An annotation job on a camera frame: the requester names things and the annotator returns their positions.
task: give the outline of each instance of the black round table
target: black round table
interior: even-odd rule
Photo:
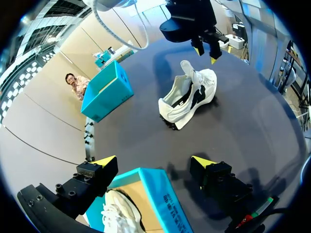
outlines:
[[[278,91],[253,67],[223,52],[211,65],[190,42],[160,40],[121,63],[134,96],[95,125],[96,159],[116,155],[119,174],[137,167],[166,170],[195,233],[223,232],[230,218],[206,198],[189,173],[197,155],[232,166],[254,194],[267,190],[286,207],[299,187],[299,172],[307,158],[305,140],[295,115]],[[183,75],[182,60],[196,70],[213,69],[217,91],[180,131],[159,118],[158,99]],[[266,219],[266,228],[279,218]]]

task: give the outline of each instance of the sneaker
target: sneaker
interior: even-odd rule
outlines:
[[[105,193],[103,224],[105,233],[144,233],[141,216],[136,206],[122,193],[108,190]]]
[[[158,102],[160,117],[173,130],[182,129],[198,107],[210,103],[217,86],[213,70],[195,71],[189,61],[180,65],[185,75],[176,76],[171,91]]]

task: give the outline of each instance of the white box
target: white box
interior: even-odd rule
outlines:
[[[244,40],[240,37],[235,37],[233,38],[233,35],[232,34],[228,34],[228,35],[225,35],[227,38],[229,38],[229,45],[240,50],[243,48],[243,44],[244,44]]]

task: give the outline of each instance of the woman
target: woman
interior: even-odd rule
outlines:
[[[69,73],[66,75],[65,80],[72,86],[72,92],[77,95],[79,100],[83,100],[89,79],[83,76],[75,77],[73,74]]]

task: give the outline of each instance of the shoe sole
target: shoe sole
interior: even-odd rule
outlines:
[[[171,123],[169,121],[167,121],[166,119],[164,119],[164,117],[162,115],[160,115],[160,118],[165,122],[165,124],[171,128],[172,130],[181,130],[193,117],[195,111],[197,110],[198,107],[210,103],[216,93],[216,87],[214,88],[213,92],[210,94],[209,97],[207,97],[205,100],[199,102],[198,104],[196,104],[182,119],[180,119],[179,121],[175,122],[175,123]]]
[[[145,231],[142,229],[140,225],[141,215],[140,215],[138,208],[122,192],[119,192],[119,193],[121,197],[126,201],[126,203],[130,206],[131,210],[133,211],[138,233],[145,233]]]

